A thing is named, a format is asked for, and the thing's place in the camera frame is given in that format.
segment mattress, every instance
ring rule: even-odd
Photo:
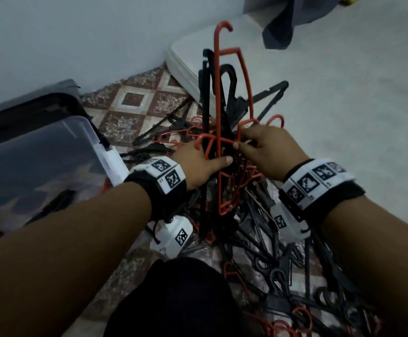
[[[361,0],[295,28],[287,50],[266,50],[262,31],[282,5],[229,19],[220,47],[241,48],[253,94],[287,80],[270,110],[312,157],[330,157],[357,176],[369,197],[408,221],[408,0]],[[199,100],[202,50],[216,24],[173,42],[167,66]],[[221,57],[246,88],[236,56]],[[225,92],[229,79],[223,78]],[[254,105],[257,116],[271,98]],[[211,99],[214,114],[215,100]]]

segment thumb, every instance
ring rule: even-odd
[[[207,162],[207,169],[209,174],[212,175],[217,171],[228,167],[234,161],[232,156],[223,156],[220,158],[214,158]]]
[[[243,142],[234,143],[235,150],[239,150],[243,155],[245,155],[251,161],[255,161],[258,155],[257,148],[250,146],[249,144]]]

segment gray cloth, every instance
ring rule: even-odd
[[[293,28],[315,21],[330,13],[341,0],[290,0],[285,9],[263,31],[268,49],[286,49],[293,38]]]

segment forearm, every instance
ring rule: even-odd
[[[118,266],[151,215],[125,183],[0,239],[0,336],[59,336]]]
[[[322,230],[348,275],[408,332],[408,225],[362,196],[333,209]]]

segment white wall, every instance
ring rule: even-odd
[[[181,35],[276,0],[0,0],[0,102],[64,79],[81,93],[158,66]]]

